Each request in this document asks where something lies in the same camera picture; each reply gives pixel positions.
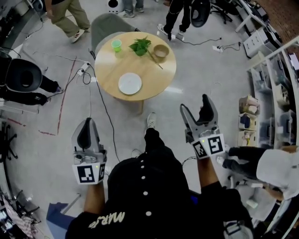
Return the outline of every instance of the concrete floor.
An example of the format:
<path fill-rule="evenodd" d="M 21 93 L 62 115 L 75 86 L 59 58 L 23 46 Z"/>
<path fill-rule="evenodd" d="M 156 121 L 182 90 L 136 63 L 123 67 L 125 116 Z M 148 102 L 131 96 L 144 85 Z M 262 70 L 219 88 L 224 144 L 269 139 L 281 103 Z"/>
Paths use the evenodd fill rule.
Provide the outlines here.
<path fill-rule="evenodd" d="M 81 1 L 90 21 L 106 12 L 105 2 Z M 127 21 L 141 31 L 157 34 L 157 24 L 165 23 L 167 12 L 168 7 L 163 5 L 163 1 L 156 3 L 153 0 L 146 0 L 145 12 Z M 181 19 L 182 13 L 173 30 L 174 34 L 178 31 Z M 171 88 L 147 100 L 142 115 L 138 115 L 138 104 L 116 100 L 103 92 L 116 130 L 115 143 L 120 160 L 130 158 L 134 148 L 144 150 L 145 120 L 150 112 L 157 113 L 157 130 L 165 144 L 172 148 L 176 158 L 182 162 L 189 156 L 194 156 L 191 146 L 185 143 L 185 126 L 179 105 L 184 103 L 197 116 L 202 104 L 201 96 L 204 93 L 211 96 L 218 109 L 219 126 L 226 143 L 236 145 L 238 99 L 250 92 L 245 70 L 248 59 L 242 46 L 240 51 L 227 49 L 222 54 L 214 51 L 212 46 L 241 41 L 240 35 L 235 32 L 239 23 L 240 21 L 234 18 L 232 23 L 227 22 L 224 25 L 219 15 L 212 14 L 204 27 L 190 27 L 185 34 L 185 41 L 199 43 L 219 37 L 222 37 L 222 40 L 199 46 L 184 44 L 178 40 L 171 41 L 169 45 L 177 60 L 177 72 L 170 85 Z M 37 22 L 32 30 L 39 29 L 40 24 Z M 160 34 L 160 37 L 166 40 L 163 34 Z M 31 53 L 39 51 L 71 59 L 77 57 L 93 64 L 93 58 L 88 52 L 90 42 L 90 34 L 86 33 L 77 43 L 70 44 L 64 33 L 47 20 L 44 27 L 33 34 L 25 45 Z M 49 67 L 46 76 L 58 81 L 63 87 L 69 79 L 70 72 L 73 77 L 82 65 L 76 62 L 73 66 L 73 61 L 40 53 L 33 56 L 38 62 Z M 78 79 L 78 84 L 82 84 L 82 78 Z M 114 152 L 112 128 L 97 86 L 91 83 L 88 87 L 91 90 L 92 118 L 97 124 L 101 142 L 108 150 L 107 170 L 111 171 L 118 162 Z M 41 207 L 37 215 L 42 223 L 38 227 L 50 238 L 52 235 L 46 225 L 49 203 L 69 203 L 77 193 L 82 193 L 83 197 L 73 206 L 69 215 L 76 216 L 83 208 L 86 186 L 79 186 L 72 172 L 71 136 L 78 124 L 90 114 L 88 87 L 78 87 L 73 81 L 65 96 L 53 97 L 50 104 L 40 107 L 38 115 L 3 112 L 4 117 L 22 124 L 21 126 L 10 123 L 18 134 L 14 141 L 14 149 L 19 156 L 18 160 L 7 161 L 10 182 L 14 190 L 24 190 L 25 196 L 31 197 L 32 203 Z M 215 168 L 221 182 L 225 183 L 229 171 L 216 164 Z M 196 161 L 186 162 L 184 172 L 190 189 L 200 192 Z M 43 235 L 39 234 L 37 238 L 43 238 Z"/>

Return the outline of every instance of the green cup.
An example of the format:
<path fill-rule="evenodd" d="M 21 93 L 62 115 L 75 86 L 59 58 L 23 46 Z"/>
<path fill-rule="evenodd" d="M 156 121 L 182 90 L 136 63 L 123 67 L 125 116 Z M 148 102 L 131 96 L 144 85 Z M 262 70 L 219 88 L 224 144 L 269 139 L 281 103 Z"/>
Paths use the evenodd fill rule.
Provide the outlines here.
<path fill-rule="evenodd" d="M 111 46 L 113 47 L 115 52 L 121 51 L 121 40 L 113 40 L 111 42 Z"/>

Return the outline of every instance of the round wooden table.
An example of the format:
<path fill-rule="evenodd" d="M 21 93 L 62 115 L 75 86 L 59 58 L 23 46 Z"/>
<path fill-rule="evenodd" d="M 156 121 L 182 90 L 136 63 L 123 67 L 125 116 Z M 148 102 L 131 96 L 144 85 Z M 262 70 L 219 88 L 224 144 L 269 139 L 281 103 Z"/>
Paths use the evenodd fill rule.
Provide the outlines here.
<path fill-rule="evenodd" d="M 151 40 L 149 52 L 163 69 L 155 63 L 148 53 L 137 56 L 129 47 L 135 39 L 145 37 Z M 111 42 L 115 39 L 122 42 L 121 51 L 118 53 L 115 53 L 111 46 Z M 163 60 L 157 59 L 153 53 L 154 47 L 159 44 L 169 48 L 169 54 Z M 143 112 L 144 100 L 163 92 L 172 82 L 176 69 L 176 59 L 169 45 L 161 38 L 145 32 L 126 32 L 113 37 L 101 47 L 95 59 L 95 74 L 100 86 L 115 98 L 141 102 L 141 113 Z M 127 72 L 139 75 L 142 81 L 140 91 L 134 95 L 125 95 L 118 88 L 120 77 Z"/>

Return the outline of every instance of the black chair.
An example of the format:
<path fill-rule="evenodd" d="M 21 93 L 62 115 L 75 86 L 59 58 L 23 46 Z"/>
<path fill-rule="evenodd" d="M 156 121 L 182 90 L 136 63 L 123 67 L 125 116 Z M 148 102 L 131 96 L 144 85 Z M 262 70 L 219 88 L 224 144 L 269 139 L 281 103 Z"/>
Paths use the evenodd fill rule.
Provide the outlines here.
<path fill-rule="evenodd" d="M 9 132 L 8 130 L 10 129 L 10 125 L 7 125 L 5 127 L 5 123 L 2 123 L 2 130 L 0 131 L 0 163 L 4 162 L 6 160 L 6 158 L 8 158 L 9 160 L 11 160 L 10 154 L 17 159 L 18 155 L 15 154 L 11 147 L 10 147 L 10 143 L 11 141 L 17 137 L 17 134 L 14 134 L 11 138 L 9 138 Z"/>
<path fill-rule="evenodd" d="M 216 0 L 215 3 L 212 4 L 210 14 L 211 13 L 218 13 L 223 18 L 223 23 L 226 24 L 226 20 L 228 19 L 230 22 L 233 21 L 229 17 L 228 14 L 232 15 L 239 15 L 239 12 L 232 1 L 226 1 L 226 0 Z"/>
<path fill-rule="evenodd" d="M 39 88 L 43 80 L 41 69 L 32 62 L 12 59 L 9 54 L 0 51 L 0 87 L 10 91 L 28 93 Z"/>
<path fill-rule="evenodd" d="M 194 0 L 191 4 L 190 23 L 196 27 L 202 27 L 210 15 L 211 3 L 209 0 Z"/>

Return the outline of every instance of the khaki pants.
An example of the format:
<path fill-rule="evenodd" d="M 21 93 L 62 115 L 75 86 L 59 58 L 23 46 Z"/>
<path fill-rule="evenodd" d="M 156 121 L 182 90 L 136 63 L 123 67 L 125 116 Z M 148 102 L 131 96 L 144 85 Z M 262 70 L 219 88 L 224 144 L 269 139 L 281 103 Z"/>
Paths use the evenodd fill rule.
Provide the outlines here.
<path fill-rule="evenodd" d="M 74 16 L 76 23 L 65 17 L 66 10 Z M 52 23 L 61 28 L 68 37 L 74 36 L 80 29 L 90 28 L 86 12 L 82 9 L 79 0 L 64 0 L 52 5 L 54 18 Z"/>

